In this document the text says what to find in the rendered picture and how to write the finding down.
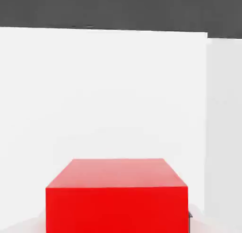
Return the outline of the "small red cube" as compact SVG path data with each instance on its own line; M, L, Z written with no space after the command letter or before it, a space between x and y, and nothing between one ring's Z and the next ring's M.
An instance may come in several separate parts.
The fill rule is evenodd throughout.
M164 159L74 159L45 202L46 233L189 233L188 186Z

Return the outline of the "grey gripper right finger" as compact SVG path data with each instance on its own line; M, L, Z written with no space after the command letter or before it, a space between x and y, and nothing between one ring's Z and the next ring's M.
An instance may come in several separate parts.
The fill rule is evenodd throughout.
M213 218L206 217L194 204L189 204L190 233L239 233L232 224L220 223Z

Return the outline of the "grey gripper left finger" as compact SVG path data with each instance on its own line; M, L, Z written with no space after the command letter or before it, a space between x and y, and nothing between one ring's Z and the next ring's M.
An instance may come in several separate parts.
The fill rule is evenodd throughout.
M46 210L44 209L37 217L0 230L0 233L46 233Z

